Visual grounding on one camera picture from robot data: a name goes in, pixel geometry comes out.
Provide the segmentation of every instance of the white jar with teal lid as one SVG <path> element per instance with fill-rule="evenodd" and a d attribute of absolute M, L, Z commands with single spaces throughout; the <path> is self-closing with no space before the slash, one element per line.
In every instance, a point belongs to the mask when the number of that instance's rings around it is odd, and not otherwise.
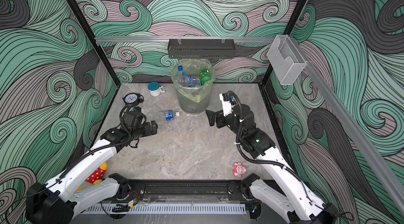
<path fill-rule="evenodd" d="M 157 97 L 162 92 L 165 92 L 164 88 L 157 82 L 151 82 L 148 85 L 148 89 L 149 89 L 150 95 L 153 97 Z"/>

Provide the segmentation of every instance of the wall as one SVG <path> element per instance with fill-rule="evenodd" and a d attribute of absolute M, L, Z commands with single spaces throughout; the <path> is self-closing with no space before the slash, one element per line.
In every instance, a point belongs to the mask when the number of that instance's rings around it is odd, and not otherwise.
<path fill-rule="evenodd" d="M 76 0 L 96 36 L 261 36 L 282 34 L 297 0 Z M 217 82 L 260 82 L 270 45 L 238 44 L 213 61 Z M 167 43 L 105 43 L 122 82 L 171 82 Z"/>
<path fill-rule="evenodd" d="M 402 181 L 403 2 L 309 0 L 292 33 Z M 354 213 L 350 223 L 404 222 L 305 71 L 292 86 L 280 86 L 272 73 L 267 88 L 296 169 L 311 188 Z"/>
<path fill-rule="evenodd" d="M 65 0 L 0 0 L 0 220 L 90 146 L 116 90 Z"/>

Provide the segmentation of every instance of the blue bottle label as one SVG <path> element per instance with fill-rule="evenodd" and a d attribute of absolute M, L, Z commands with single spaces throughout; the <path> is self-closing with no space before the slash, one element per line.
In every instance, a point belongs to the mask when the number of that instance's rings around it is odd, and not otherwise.
<path fill-rule="evenodd" d="M 174 120 L 174 116 L 173 116 L 173 111 L 166 111 L 166 121 L 172 121 Z"/>

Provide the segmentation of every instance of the alarm clock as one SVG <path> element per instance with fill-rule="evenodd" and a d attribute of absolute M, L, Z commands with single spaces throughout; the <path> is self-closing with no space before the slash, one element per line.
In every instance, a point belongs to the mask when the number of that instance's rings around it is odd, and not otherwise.
<path fill-rule="evenodd" d="M 144 97 L 141 94 L 137 93 L 130 93 L 125 95 L 125 97 L 122 98 L 125 102 L 125 105 L 130 105 L 131 107 L 139 105 L 139 103 L 143 103 Z"/>

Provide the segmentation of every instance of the trash bin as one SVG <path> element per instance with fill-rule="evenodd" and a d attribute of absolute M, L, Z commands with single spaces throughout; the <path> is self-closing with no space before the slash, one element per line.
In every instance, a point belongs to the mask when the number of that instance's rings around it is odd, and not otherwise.
<path fill-rule="evenodd" d="M 210 73 L 210 80 L 204 85 L 195 87 L 184 87 L 177 81 L 181 73 L 178 71 L 178 66 L 182 65 L 183 71 L 188 76 L 199 76 L 201 70 L 207 69 Z M 199 114 L 205 111 L 209 105 L 210 91 L 212 90 L 213 82 L 216 79 L 215 70 L 212 64 L 207 59 L 183 59 L 171 70 L 171 80 L 174 83 L 175 91 L 177 92 L 178 103 L 182 110 L 190 114 Z"/>

